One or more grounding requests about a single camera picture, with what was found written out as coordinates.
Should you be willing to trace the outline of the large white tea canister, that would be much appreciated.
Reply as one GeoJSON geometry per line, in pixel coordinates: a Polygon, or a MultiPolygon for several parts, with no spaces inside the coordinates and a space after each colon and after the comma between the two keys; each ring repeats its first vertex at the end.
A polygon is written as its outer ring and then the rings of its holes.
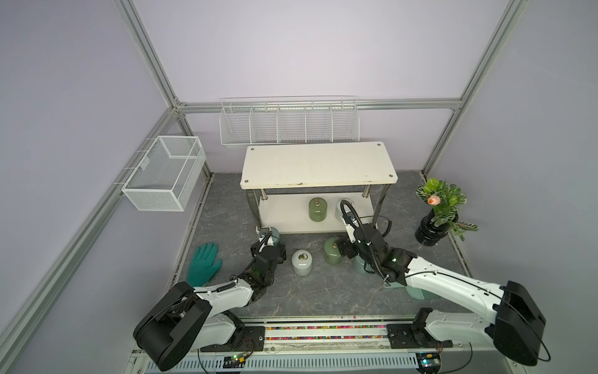
{"type": "Polygon", "coordinates": [[[313,256],[304,249],[296,251],[291,259],[293,270],[298,276],[307,276],[311,273],[313,256]]]}

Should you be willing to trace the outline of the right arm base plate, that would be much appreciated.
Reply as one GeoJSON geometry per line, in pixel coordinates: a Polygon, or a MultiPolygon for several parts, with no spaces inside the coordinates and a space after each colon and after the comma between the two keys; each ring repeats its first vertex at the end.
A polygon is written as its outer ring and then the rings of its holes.
{"type": "Polygon", "coordinates": [[[436,340],[425,329],[409,324],[387,324],[386,330],[391,349],[429,348],[440,350],[453,347],[452,341],[436,340]]]}

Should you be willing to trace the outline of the potted plant with pink flower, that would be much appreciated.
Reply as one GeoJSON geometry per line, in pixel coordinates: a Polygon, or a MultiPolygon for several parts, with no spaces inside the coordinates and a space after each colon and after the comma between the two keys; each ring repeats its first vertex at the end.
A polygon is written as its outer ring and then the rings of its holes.
{"type": "Polygon", "coordinates": [[[450,232],[464,241],[466,232],[479,230],[476,224],[459,219],[461,207],[467,203],[467,195],[457,185],[429,178],[416,194],[431,208],[415,232],[416,240],[423,246],[435,246],[450,232]]]}

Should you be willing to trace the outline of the small white tea canister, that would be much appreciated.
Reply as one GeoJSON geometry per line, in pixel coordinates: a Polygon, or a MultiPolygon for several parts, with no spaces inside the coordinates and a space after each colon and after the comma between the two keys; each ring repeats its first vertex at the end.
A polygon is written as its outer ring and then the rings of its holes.
{"type": "Polygon", "coordinates": [[[344,200],[344,198],[341,198],[336,202],[336,210],[335,210],[335,217],[341,224],[345,224],[344,216],[343,216],[343,208],[341,206],[343,200],[344,200]]]}

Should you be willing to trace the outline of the large light blue tea canister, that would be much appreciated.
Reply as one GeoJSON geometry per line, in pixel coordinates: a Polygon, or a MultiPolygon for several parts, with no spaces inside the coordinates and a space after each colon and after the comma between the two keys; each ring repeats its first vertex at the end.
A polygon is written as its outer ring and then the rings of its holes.
{"type": "Polygon", "coordinates": [[[358,274],[373,274],[373,269],[361,257],[355,257],[353,258],[353,261],[354,270],[358,274]]]}

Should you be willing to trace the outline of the green rubber glove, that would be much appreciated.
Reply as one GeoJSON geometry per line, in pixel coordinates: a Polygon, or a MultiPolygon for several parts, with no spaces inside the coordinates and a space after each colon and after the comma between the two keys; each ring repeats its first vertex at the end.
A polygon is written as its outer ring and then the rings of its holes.
{"type": "Polygon", "coordinates": [[[186,282],[194,288],[205,286],[222,266],[218,256],[218,244],[209,242],[197,247],[188,267],[186,282]]]}

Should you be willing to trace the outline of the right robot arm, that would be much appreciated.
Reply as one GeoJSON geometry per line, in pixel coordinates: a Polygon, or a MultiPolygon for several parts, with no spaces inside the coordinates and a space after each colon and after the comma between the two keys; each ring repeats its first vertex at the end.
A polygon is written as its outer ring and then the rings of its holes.
{"type": "Polygon", "coordinates": [[[373,224],[365,224],[352,203],[339,202],[347,239],[339,245],[348,258],[361,257],[365,268],[390,285],[428,291],[460,305],[465,313],[443,313],[422,308],[409,327],[408,338],[417,346],[449,341],[492,344],[506,358],[536,366],[546,319],[529,291],[514,281],[506,285],[476,280],[448,271],[406,249],[391,247],[373,224]]]}

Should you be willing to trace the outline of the small blue tea canister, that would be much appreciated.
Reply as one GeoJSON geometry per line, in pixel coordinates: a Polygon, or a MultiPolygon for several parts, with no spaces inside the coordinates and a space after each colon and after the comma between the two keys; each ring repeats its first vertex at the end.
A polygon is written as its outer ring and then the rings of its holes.
{"type": "Polygon", "coordinates": [[[269,228],[269,238],[266,241],[268,246],[279,246],[281,243],[280,232],[275,227],[269,228]]]}

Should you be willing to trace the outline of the white mesh basket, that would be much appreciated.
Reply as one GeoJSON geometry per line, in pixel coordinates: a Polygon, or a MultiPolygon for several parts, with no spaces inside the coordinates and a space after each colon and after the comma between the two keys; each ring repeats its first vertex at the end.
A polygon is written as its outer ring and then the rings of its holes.
{"type": "Polygon", "coordinates": [[[139,211],[183,212],[205,162],[199,137],[159,136],[121,191],[139,211]]]}

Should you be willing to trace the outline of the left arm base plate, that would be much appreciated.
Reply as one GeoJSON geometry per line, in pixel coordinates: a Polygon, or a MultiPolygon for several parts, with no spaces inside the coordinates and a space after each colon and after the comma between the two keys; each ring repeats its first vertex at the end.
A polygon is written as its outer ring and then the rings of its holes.
{"type": "Polygon", "coordinates": [[[200,348],[201,352],[262,352],[266,328],[258,326],[237,328],[227,342],[207,344],[200,348]]]}

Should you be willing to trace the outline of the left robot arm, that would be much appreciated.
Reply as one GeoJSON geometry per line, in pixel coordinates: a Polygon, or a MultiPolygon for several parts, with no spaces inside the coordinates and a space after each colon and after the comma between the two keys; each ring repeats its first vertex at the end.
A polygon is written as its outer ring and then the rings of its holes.
{"type": "Polygon", "coordinates": [[[206,348],[240,347],[244,324],[231,310],[257,302],[287,259],[285,244],[270,238],[254,243],[251,253],[249,265],[226,283],[207,288],[177,283],[138,323],[135,342],[160,371],[182,361],[197,338],[204,339],[206,348]]]}

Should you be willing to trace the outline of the small green tea canister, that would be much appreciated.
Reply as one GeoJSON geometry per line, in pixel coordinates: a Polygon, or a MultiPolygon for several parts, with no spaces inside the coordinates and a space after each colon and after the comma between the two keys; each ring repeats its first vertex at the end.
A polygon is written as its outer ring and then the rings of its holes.
{"type": "Polygon", "coordinates": [[[308,203],[308,216],[314,222],[322,222],[326,219],[328,204],[322,197],[315,197],[308,203]]]}

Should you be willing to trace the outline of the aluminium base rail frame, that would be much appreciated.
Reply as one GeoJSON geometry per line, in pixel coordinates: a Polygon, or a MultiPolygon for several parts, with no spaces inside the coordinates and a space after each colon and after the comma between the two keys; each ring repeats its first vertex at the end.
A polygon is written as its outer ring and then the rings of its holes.
{"type": "MultiPolygon", "coordinates": [[[[235,364],[246,362],[252,355],[330,355],[369,353],[413,353],[418,369],[402,369],[423,373],[473,372],[478,360],[475,352],[490,355],[498,360],[499,372],[531,373],[533,369],[499,355],[492,344],[453,341],[452,348],[440,350],[429,348],[391,349],[387,338],[387,324],[409,324],[408,319],[338,318],[290,320],[242,320],[245,327],[266,328],[266,342],[262,352],[201,352],[205,341],[197,338],[192,349],[184,357],[199,355],[231,356],[235,364]]],[[[128,373],[169,373],[157,368],[152,359],[140,348],[132,354],[128,373]]]]}

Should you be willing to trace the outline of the white two-tier shelf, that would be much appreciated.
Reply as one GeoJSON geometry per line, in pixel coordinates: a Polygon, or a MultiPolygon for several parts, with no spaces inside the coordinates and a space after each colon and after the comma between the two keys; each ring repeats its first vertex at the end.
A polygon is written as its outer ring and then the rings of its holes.
{"type": "Polygon", "coordinates": [[[382,142],[253,145],[246,151],[240,186],[258,230],[316,234],[344,232],[335,217],[341,198],[366,221],[376,221],[397,180],[382,142]],[[328,204],[322,222],[308,216],[308,203],[315,197],[328,204]]]}

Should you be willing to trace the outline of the large green tea canister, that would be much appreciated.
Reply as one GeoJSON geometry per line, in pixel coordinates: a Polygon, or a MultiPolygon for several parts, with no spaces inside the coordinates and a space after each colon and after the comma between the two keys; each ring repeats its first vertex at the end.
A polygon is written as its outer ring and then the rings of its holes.
{"type": "Polygon", "coordinates": [[[336,237],[328,238],[324,245],[324,259],[331,266],[339,265],[343,261],[337,240],[336,237]]]}

